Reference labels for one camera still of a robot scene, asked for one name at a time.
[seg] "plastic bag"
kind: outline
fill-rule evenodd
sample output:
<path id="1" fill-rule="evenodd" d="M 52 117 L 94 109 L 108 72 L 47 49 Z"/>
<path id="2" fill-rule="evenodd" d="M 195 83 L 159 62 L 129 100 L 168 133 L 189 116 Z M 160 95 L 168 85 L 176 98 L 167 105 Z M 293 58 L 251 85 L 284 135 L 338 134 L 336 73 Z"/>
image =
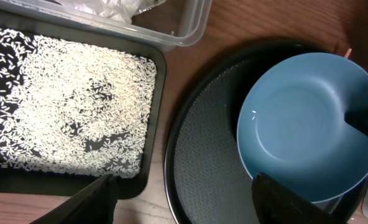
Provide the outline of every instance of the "plastic bag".
<path id="1" fill-rule="evenodd" d="M 165 0 L 55 0 L 64 7 L 105 17 L 119 22 L 131 23 L 131 17 L 145 12 Z"/>

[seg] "table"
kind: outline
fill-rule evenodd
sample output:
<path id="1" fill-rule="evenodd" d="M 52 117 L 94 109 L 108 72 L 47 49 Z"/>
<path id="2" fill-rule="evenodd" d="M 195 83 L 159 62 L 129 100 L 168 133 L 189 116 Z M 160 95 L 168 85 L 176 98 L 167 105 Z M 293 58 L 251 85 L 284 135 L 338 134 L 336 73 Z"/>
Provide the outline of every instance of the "table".
<path id="1" fill-rule="evenodd" d="M 350 58 L 368 71 L 368 1 L 214 0 L 202 39 L 164 53 L 168 70 L 149 183 L 138 197 L 118 201 L 115 223 L 174 223 L 163 186 L 163 151 L 175 112 L 213 65 L 270 39 L 303 40 L 340 55 L 352 48 Z M 0 194 L 0 223 L 29 223 L 66 199 Z M 349 223 L 368 220 L 358 209 Z"/>

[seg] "pile of rice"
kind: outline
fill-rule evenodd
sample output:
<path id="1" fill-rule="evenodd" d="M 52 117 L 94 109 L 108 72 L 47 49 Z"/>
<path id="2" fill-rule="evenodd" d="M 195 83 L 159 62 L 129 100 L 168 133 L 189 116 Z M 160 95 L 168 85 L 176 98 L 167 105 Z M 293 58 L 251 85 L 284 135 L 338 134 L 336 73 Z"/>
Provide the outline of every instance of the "pile of rice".
<path id="1" fill-rule="evenodd" d="M 0 28 L 0 167 L 139 173 L 156 67 L 144 57 Z"/>

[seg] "blue plate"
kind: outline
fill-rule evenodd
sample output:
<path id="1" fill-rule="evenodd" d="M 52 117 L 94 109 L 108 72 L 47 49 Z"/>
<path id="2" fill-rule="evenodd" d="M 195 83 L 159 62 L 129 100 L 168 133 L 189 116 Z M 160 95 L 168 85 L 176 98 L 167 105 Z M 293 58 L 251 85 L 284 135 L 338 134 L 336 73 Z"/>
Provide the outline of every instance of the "blue plate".
<path id="1" fill-rule="evenodd" d="M 252 87 L 237 125 L 242 163 L 309 202 L 324 202 L 368 174 L 368 137 L 344 121 L 368 110 L 368 73 L 343 57 L 310 53 L 278 63 Z"/>

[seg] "white plastic bag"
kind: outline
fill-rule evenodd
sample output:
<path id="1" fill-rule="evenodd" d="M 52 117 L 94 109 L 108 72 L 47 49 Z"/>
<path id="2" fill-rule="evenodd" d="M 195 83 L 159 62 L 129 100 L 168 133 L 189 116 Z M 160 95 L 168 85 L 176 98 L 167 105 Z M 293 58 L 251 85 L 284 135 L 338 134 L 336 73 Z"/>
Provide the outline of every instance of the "white plastic bag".
<path id="1" fill-rule="evenodd" d="M 131 23 L 131 17 L 137 12 L 143 0 L 55 0 L 64 7 Z"/>

